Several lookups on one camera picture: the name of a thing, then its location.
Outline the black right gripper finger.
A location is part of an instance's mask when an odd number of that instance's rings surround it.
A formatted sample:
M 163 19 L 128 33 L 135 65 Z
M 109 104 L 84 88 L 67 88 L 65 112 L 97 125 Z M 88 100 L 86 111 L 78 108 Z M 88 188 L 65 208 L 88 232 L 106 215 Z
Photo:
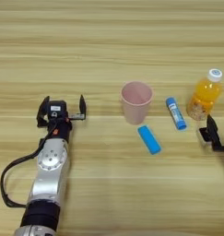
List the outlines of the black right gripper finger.
M 208 134 L 208 141 L 211 143 L 213 150 L 218 152 L 224 152 L 224 146 L 221 144 L 218 135 L 218 126 L 211 115 L 207 116 L 206 130 Z

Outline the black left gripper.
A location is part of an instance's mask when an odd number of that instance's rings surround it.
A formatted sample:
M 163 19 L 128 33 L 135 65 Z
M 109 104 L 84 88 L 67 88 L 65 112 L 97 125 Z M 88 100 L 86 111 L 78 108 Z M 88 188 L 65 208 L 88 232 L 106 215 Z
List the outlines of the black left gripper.
M 79 100 L 79 110 L 80 114 L 74 114 L 72 116 L 65 115 L 57 115 L 57 116 L 48 116 L 48 123 L 44 119 L 44 116 L 47 114 L 47 105 L 49 103 L 50 97 L 47 96 L 42 101 L 40 108 L 37 113 L 37 126 L 45 127 L 47 125 L 48 134 L 46 135 L 46 139 L 51 138 L 61 138 L 66 142 L 69 142 L 70 132 L 73 129 L 72 122 L 80 121 L 86 119 L 87 114 L 87 105 L 83 95 L 80 96 Z

